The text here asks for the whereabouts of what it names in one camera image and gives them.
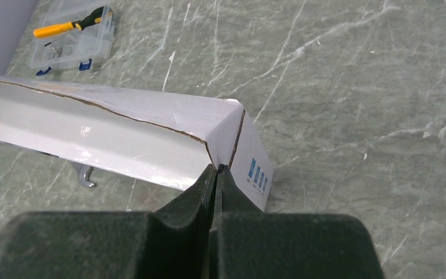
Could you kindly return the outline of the white hair clipper box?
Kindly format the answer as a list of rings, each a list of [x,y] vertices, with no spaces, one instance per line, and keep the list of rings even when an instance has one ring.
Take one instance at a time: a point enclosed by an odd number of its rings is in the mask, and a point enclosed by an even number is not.
[[[261,210],[274,172],[235,99],[0,76],[0,142],[181,191],[223,164]]]

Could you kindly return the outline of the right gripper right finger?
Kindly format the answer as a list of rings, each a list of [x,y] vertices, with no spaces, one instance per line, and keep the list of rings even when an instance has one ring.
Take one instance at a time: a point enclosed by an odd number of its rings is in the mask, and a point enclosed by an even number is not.
[[[210,278],[383,278],[371,235],[347,214],[264,213],[228,166],[215,182]]]

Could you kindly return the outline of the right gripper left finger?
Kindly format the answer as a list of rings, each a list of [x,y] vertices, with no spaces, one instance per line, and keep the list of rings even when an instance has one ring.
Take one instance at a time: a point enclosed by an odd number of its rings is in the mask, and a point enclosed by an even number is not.
[[[217,169],[155,212],[25,212],[0,232],[0,278],[207,278]]]

